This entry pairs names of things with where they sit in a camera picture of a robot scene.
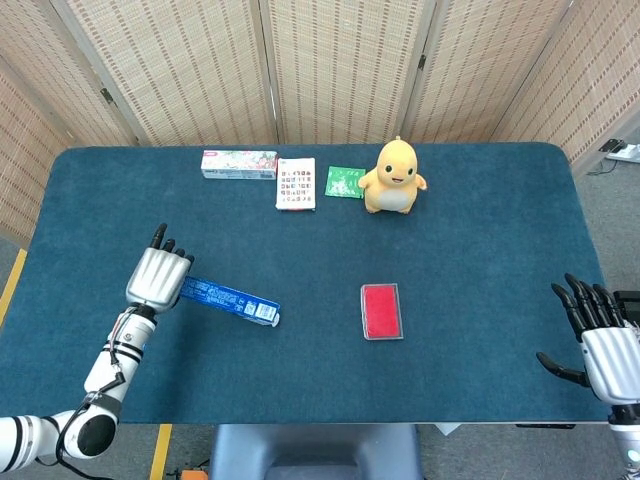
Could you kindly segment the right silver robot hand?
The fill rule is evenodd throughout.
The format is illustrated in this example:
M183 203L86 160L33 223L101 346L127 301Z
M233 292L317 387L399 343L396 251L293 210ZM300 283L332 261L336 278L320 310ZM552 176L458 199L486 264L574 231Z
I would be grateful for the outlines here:
M564 275L567 287L551 285L564 308L580 348L584 368L565 367L538 352L536 358L552 375L588 388L612 407L639 403L639 339L625 324L622 309L612 293L600 284L590 285Z

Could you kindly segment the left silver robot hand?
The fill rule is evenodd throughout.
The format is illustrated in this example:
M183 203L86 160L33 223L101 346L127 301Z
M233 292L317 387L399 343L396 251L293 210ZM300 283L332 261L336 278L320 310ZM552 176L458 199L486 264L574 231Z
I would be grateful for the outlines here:
M194 256L177 250L175 240L162 244L167 225L161 223L150 245L144 250L125 290L129 304L151 308L156 314L174 307L187 273L194 263Z

